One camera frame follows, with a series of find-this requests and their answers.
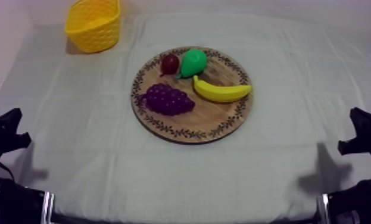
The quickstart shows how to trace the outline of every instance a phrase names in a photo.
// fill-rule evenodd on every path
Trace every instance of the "green pear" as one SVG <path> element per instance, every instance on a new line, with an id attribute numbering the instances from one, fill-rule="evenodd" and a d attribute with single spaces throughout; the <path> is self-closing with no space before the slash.
<path id="1" fill-rule="evenodd" d="M 207 66 L 207 57 L 205 53 L 198 49 L 190 49 L 182 58 L 181 72 L 177 79 L 189 78 L 203 71 Z"/>

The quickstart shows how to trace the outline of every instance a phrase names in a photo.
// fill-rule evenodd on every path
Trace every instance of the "plastic fruit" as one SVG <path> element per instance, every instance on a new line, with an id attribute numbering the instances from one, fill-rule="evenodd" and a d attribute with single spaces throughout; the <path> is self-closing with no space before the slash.
<path id="1" fill-rule="evenodd" d="M 215 102 L 234 102 L 248 95 L 252 86 L 214 86 L 194 76 L 194 89 L 202 97 Z"/>
<path id="2" fill-rule="evenodd" d="M 203 51 L 198 49 L 190 49 L 182 58 L 181 72 L 176 77 L 177 79 L 191 77 L 207 66 L 207 57 Z"/>
<path id="3" fill-rule="evenodd" d="M 161 72 L 160 76 L 165 74 L 175 74 L 178 67 L 180 66 L 180 59 L 174 54 L 168 54 L 161 60 Z"/>
<path id="4" fill-rule="evenodd" d="M 162 83 L 149 87 L 146 94 L 140 98 L 143 99 L 146 99 L 150 110 L 169 116 L 192 111 L 195 107 L 195 103 L 186 93 Z"/>

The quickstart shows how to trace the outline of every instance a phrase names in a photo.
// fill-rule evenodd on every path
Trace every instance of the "table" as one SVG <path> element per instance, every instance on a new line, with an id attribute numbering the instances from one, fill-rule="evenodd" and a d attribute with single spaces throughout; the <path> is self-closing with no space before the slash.
<path id="1" fill-rule="evenodd" d="M 133 115 L 141 66 L 178 46 L 230 55 L 254 104 L 234 134 L 207 145 L 155 137 Z M 120 42 L 79 54 L 63 25 L 34 30 L 0 90 L 0 114 L 23 110 L 29 150 L 2 158 L 56 211 L 147 223 L 303 219 L 315 197 L 371 178 L 370 155 L 341 157 L 349 109 L 371 112 L 371 36 L 250 14 L 165 13 L 121 20 Z"/>

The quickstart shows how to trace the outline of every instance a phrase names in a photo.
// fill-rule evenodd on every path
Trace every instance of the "white wall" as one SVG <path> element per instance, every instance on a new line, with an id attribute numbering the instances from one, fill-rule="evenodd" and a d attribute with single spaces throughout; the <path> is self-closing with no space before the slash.
<path id="1" fill-rule="evenodd" d="M 22 0 L 37 26 L 63 23 L 76 0 Z M 371 33 L 371 0 L 121 0 L 123 13 L 253 13 Z"/>
<path id="2" fill-rule="evenodd" d="M 0 0 L 0 86 L 31 28 L 21 0 Z"/>

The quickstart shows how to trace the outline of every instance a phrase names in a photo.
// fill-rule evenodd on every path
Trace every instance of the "floral border pattern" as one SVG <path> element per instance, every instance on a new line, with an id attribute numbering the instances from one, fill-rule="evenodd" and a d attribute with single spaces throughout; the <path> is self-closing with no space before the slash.
<path id="1" fill-rule="evenodd" d="M 155 119 L 152 115 L 147 115 L 146 113 L 146 106 L 140 98 L 139 91 L 141 90 L 141 84 L 144 82 L 144 75 L 146 71 L 150 71 L 156 65 L 159 65 L 162 58 L 167 54 L 174 54 L 180 56 L 184 54 L 186 51 L 189 51 L 191 47 L 186 48 L 177 48 L 173 49 L 169 52 L 165 52 L 160 54 L 159 57 L 156 57 L 154 60 L 146 64 L 136 75 L 135 80 L 132 84 L 131 89 L 131 98 L 134 100 L 134 105 L 136 106 L 136 110 L 139 115 L 145 117 L 143 118 L 147 123 L 153 125 L 156 129 L 160 130 L 161 132 L 166 132 L 171 134 L 174 138 L 177 137 L 184 137 L 184 138 L 195 138 L 197 140 L 206 139 L 208 136 L 211 138 L 215 138 L 220 136 L 226 129 L 232 127 L 236 120 L 239 120 L 243 117 L 244 110 L 247 109 L 246 103 L 249 100 L 249 95 L 244 97 L 243 99 L 239 100 L 236 108 L 235 114 L 233 116 L 229 116 L 225 122 L 221 122 L 215 129 L 210 130 L 209 132 L 202 132 L 202 131 L 193 131 L 187 129 L 175 129 L 173 126 L 167 126 L 161 120 Z M 233 71 L 237 73 L 239 76 L 239 83 L 240 85 L 247 85 L 248 84 L 248 75 L 242 71 L 240 66 L 233 63 L 228 57 L 222 55 L 220 52 L 214 49 L 203 49 L 204 53 L 208 58 L 217 58 L 219 61 L 224 62 L 224 64 L 230 67 Z"/>

